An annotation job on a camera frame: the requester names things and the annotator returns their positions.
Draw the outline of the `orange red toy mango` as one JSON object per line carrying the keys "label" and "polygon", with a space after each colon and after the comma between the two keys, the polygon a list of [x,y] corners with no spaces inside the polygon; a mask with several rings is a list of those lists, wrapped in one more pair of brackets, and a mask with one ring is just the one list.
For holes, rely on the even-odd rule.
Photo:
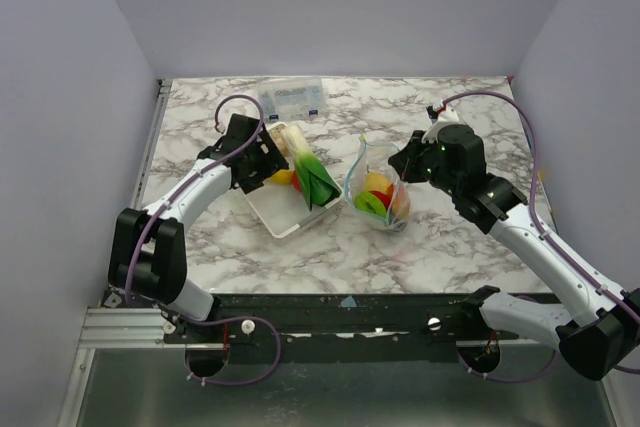
{"label": "orange red toy mango", "polygon": [[391,214],[395,219],[406,219],[409,216],[411,202],[403,184],[398,184],[394,187],[390,208]]}

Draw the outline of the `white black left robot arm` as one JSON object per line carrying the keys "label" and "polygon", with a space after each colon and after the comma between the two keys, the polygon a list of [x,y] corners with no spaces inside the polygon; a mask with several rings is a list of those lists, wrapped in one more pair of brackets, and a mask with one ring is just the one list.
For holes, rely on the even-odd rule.
{"label": "white black left robot arm", "polygon": [[288,161],[259,120],[231,116],[225,134],[203,149],[163,197],[117,217],[108,282],[196,322],[212,318],[214,297],[188,279],[185,234],[211,203],[232,189],[251,193]]}

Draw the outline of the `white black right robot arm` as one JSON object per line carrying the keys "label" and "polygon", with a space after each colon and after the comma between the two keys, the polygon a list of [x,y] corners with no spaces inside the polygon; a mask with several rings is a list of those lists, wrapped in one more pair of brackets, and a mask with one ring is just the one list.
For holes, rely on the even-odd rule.
{"label": "white black right robot arm", "polygon": [[583,377],[605,377],[639,345],[639,293],[596,271],[540,221],[511,182],[488,172],[484,144],[453,124],[428,141],[416,131],[388,163],[408,183],[427,182],[451,197],[456,211],[514,253],[551,289],[555,304],[538,304],[494,287],[468,301],[495,331],[559,352]]}

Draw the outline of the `red toy apple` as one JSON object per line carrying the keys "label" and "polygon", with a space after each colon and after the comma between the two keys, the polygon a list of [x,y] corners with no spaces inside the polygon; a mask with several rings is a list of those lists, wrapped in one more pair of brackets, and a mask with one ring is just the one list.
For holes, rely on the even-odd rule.
{"label": "red toy apple", "polygon": [[388,195],[385,192],[381,191],[372,191],[372,194],[375,195],[383,204],[383,206],[388,209],[392,203],[392,195]]}

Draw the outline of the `white perforated plastic basket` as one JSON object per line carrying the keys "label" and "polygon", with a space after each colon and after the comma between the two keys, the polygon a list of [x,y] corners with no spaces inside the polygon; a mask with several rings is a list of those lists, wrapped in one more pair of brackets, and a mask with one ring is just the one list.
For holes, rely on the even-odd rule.
{"label": "white perforated plastic basket", "polygon": [[[267,132],[273,129],[282,130],[287,125],[297,124],[277,122],[270,126]],[[287,170],[295,171],[290,152],[285,158],[289,163]],[[334,181],[340,188],[340,196],[324,207],[314,206],[311,210],[302,196],[296,172],[290,185],[277,185],[266,180],[261,188],[247,194],[245,199],[269,233],[276,239],[284,239],[311,226],[337,206],[342,197],[342,188],[336,180]]]}

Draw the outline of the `aluminium front rail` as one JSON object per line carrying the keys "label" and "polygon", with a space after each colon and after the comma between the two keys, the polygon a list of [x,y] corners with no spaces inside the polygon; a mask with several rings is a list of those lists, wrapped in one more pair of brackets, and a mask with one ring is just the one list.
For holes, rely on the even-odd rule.
{"label": "aluminium front rail", "polygon": [[152,349],[164,345],[165,319],[157,309],[88,309],[79,347]]}

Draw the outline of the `aluminium side rail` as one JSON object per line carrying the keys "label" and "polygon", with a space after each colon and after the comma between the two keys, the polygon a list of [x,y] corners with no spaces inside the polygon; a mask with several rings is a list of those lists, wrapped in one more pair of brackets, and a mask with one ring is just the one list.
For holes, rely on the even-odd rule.
{"label": "aluminium side rail", "polygon": [[143,194],[149,179],[151,163],[159,138],[162,121],[165,115],[173,80],[158,81],[158,95],[153,111],[151,127],[147,135],[145,147],[138,168],[134,191],[130,206],[125,208],[117,217],[109,261],[108,282],[121,291],[125,290],[126,277],[131,257],[134,254],[145,220],[150,214],[142,212]]}

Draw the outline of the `yellow toy starfruit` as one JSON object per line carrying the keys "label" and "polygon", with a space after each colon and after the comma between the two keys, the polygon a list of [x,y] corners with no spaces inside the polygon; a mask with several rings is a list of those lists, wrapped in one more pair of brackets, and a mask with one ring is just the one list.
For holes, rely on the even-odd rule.
{"label": "yellow toy starfruit", "polygon": [[277,185],[290,185],[293,182],[295,171],[281,169],[273,174],[268,181]]}

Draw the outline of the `white toy leek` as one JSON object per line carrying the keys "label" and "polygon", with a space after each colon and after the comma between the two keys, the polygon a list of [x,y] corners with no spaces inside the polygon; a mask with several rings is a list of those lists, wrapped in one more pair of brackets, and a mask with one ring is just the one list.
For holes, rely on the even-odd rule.
{"label": "white toy leek", "polygon": [[303,131],[297,125],[281,130],[284,145],[292,155],[300,189],[309,210],[324,207],[340,196],[340,188],[322,162],[313,153]]}

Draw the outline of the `yellow toy lemon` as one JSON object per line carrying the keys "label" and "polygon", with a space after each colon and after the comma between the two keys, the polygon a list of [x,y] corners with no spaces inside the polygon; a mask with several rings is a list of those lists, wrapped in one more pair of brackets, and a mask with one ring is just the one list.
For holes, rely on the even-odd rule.
{"label": "yellow toy lemon", "polygon": [[387,192],[392,182],[383,174],[377,172],[368,172],[365,178],[365,191],[381,191]]}

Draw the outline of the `clear zip top bag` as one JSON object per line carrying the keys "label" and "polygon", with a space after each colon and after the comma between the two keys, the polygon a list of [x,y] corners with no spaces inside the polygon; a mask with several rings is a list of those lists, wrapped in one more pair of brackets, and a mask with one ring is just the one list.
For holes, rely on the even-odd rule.
{"label": "clear zip top bag", "polygon": [[399,152],[393,143],[370,142],[362,135],[358,155],[345,178],[348,206],[377,230],[402,232],[409,222],[409,194],[389,164],[389,159]]}

